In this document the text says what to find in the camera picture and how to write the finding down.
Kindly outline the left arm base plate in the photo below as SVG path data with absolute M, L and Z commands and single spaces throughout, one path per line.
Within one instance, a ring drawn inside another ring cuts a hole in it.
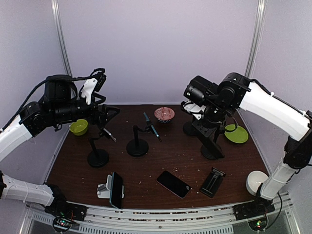
M 70 221 L 84 221 L 87 213 L 86 206 L 67 202 L 60 206 L 45 206 L 44 210 L 55 217 Z

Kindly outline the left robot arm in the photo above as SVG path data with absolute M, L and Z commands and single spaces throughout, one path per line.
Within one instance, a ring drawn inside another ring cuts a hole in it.
M 36 85 L 0 130 L 1 160 L 46 128 L 53 127 L 59 131 L 64 124 L 79 119 L 96 125 L 100 137 L 115 141 L 106 125 L 119 114 L 120 109 L 104 104 L 106 98 L 99 91 L 105 81 L 105 69 L 97 68 L 88 77 L 53 75 Z M 57 186 L 13 180 L 4 174 L 0 175 L 0 197 L 40 204 L 52 208 L 59 216 L 70 212 L 70 205 Z

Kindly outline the black folding phone stand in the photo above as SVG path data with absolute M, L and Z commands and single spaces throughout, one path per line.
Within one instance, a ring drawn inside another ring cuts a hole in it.
M 225 172 L 217 169 L 216 167 L 212 167 L 211 172 L 204 180 L 203 184 L 199 188 L 199 191 L 204 195 L 213 198 L 225 176 Z

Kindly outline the black stand with pink phone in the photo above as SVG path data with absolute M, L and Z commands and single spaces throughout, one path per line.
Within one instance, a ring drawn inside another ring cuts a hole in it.
M 195 137 L 198 135 L 197 129 L 192 125 L 191 121 L 187 121 L 183 124 L 183 132 L 188 135 Z

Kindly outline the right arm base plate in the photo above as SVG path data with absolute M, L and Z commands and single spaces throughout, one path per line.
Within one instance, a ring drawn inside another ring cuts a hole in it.
M 255 201 L 233 206 L 236 220 L 249 219 L 275 211 L 274 205 L 264 205 Z

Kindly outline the pink smartphone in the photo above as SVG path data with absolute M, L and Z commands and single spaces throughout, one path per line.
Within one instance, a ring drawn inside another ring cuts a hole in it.
M 163 171 L 156 181 L 179 198 L 184 198 L 192 189 L 190 185 L 168 171 Z

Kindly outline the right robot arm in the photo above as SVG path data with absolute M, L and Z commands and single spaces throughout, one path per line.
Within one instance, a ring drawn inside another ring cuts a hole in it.
M 285 139 L 281 159 L 274 170 L 256 189 L 255 201 L 250 204 L 254 215 L 262 214 L 288 184 L 293 175 L 308 166 L 312 157 L 312 114 L 288 104 L 270 92 L 258 80 L 239 73 L 229 73 L 219 83 L 202 76 L 194 77 L 184 91 L 187 99 L 181 109 L 192 115 L 192 126 L 202 143 L 205 157 L 223 158 L 217 144 L 220 134 L 229 132 L 226 119 L 241 109 L 278 128 Z

